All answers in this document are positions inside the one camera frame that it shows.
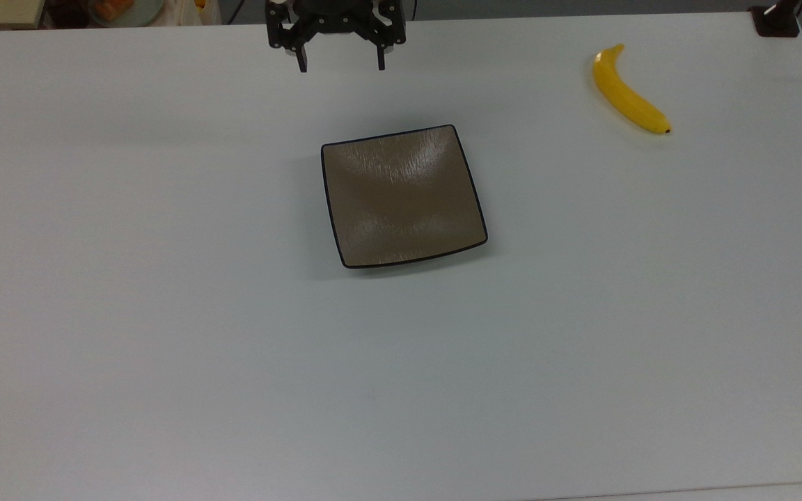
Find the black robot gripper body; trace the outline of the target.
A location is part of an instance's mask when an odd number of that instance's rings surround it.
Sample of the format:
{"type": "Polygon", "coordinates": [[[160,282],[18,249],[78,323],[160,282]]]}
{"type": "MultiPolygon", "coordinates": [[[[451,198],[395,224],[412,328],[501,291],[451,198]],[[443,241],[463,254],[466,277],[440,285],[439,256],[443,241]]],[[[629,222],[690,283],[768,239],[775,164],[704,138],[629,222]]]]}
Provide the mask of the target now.
{"type": "Polygon", "coordinates": [[[319,34],[352,33],[384,48],[407,41],[401,1],[267,1],[265,28],[270,47],[290,51],[319,34]]]}

